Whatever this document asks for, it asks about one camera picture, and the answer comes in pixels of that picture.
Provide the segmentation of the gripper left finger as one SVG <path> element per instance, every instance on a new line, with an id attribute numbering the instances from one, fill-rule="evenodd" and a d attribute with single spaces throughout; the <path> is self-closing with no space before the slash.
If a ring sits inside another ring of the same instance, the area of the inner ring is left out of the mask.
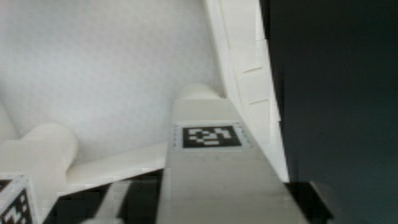
<path id="1" fill-rule="evenodd" d="M 132 184 L 132 180 L 118 181 L 110 184 L 94 217 L 86 219 L 80 224 L 125 224 L 119 211 Z"/>

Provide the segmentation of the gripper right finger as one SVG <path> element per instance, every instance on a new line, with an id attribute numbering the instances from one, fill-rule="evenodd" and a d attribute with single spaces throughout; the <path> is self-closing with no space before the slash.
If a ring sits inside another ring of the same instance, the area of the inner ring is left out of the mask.
<path id="1" fill-rule="evenodd" d="M 311 181 L 309 186 L 317 196 L 311 208 L 309 223 L 354 224 L 354 219 L 349 217 L 338 193 L 331 185 Z"/>

